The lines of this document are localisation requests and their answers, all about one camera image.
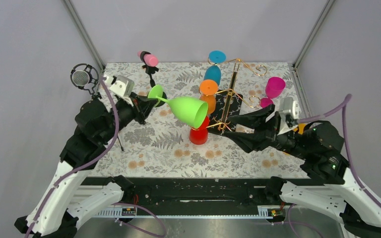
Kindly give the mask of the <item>red plastic wine glass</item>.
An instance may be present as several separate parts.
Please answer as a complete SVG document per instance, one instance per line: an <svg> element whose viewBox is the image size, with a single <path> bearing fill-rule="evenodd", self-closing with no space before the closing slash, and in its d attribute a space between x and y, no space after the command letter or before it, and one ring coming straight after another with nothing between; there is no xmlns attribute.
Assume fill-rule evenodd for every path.
<svg viewBox="0 0 381 238"><path fill-rule="evenodd" d="M200 127L190 129L189 140L195 145L204 144L208 139L209 117L206 116Z"/></svg>

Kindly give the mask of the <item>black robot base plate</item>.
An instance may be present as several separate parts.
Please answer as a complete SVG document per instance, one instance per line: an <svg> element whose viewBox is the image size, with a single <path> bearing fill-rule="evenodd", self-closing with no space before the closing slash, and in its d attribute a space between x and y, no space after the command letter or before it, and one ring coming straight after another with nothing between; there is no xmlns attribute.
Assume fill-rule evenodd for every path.
<svg viewBox="0 0 381 238"><path fill-rule="evenodd" d="M131 178L121 203L173 216L255 215L258 206L287 203L266 192L265 178Z"/></svg>

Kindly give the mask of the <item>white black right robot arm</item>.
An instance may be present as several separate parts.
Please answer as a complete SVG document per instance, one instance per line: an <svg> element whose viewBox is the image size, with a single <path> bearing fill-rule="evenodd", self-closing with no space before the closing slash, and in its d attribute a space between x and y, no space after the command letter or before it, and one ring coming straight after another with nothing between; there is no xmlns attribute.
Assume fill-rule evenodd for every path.
<svg viewBox="0 0 381 238"><path fill-rule="evenodd" d="M381 238L381 199L356 179L350 162L341 154L344 138L328 121L316 120L307 124L303 133L290 130L279 133L283 124L279 113L269 116L269 109L230 120L249 128L253 133L224 133L246 153L268 147L285 152L303 161L301 169L314 182L333 192L333 195L309 191L293 182L271 177L264 189L266 201L300 205L326 215L360 238Z"/></svg>

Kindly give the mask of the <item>green plastic wine glass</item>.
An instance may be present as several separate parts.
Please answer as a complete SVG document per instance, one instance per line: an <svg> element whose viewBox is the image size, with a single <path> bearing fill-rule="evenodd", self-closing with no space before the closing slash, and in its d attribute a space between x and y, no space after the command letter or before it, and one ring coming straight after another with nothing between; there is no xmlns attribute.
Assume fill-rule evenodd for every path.
<svg viewBox="0 0 381 238"><path fill-rule="evenodd" d="M173 115L183 123L193 128L199 128L205 120L208 111L208 103L194 97L163 98L163 88L155 85L148 93L147 98L157 99L166 103Z"/></svg>

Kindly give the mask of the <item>orange plastic wine glass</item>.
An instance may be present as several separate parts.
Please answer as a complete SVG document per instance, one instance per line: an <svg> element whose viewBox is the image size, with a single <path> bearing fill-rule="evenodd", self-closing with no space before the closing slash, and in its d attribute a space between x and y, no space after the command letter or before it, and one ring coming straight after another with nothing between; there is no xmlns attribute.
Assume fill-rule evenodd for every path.
<svg viewBox="0 0 381 238"><path fill-rule="evenodd" d="M208 110L207 114L214 112L216 107L215 94L218 91L218 85L214 80L206 79L203 80L199 86L199 92L201 94L200 100L207 102Z"/></svg>

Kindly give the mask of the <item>blue plastic wine glass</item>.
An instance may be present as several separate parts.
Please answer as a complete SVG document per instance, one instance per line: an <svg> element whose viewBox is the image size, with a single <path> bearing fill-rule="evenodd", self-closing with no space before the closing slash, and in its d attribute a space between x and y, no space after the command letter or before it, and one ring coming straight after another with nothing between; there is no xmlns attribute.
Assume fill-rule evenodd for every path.
<svg viewBox="0 0 381 238"><path fill-rule="evenodd" d="M208 60L212 65L206 70L203 79L213 80L219 86L222 73L218 65L225 62L226 55L222 51L212 51L208 55Z"/></svg>

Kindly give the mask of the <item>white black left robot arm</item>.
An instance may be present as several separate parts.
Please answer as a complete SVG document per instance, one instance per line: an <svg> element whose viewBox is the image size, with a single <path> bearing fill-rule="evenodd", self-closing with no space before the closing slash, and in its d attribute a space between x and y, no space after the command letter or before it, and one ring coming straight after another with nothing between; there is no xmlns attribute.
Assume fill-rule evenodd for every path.
<svg viewBox="0 0 381 238"><path fill-rule="evenodd" d="M72 238L106 207L118 202L137 204L135 186L124 176L110 177L100 191L76 204L71 200L97 161L113 147L119 131L133 120L143 124L156 103L136 94L131 102L113 102L110 110L98 99L85 103L45 194L29 215L16 219L15 227L26 237Z"/></svg>

